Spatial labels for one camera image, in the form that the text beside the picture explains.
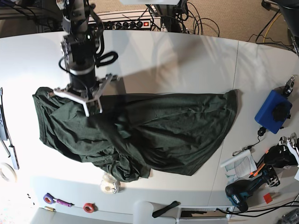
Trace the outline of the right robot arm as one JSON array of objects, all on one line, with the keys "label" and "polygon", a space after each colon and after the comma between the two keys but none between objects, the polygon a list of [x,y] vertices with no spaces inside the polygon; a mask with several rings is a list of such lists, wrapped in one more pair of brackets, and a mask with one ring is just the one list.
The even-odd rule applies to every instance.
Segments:
[{"label": "right robot arm", "polygon": [[105,26],[94,12],[94,4],[87,0],[58,0],[56,4],[63,15],[62,28],[67,32],[61,42],[63,56],[58,65],[69,74],[70,82],[64,89],[55,88],[49,96],[81,104],[87,117],[102,113],[100,97],[118,76],[107,74],[98,79],[95,70],[114,63],[118,54],[104,53]]}]

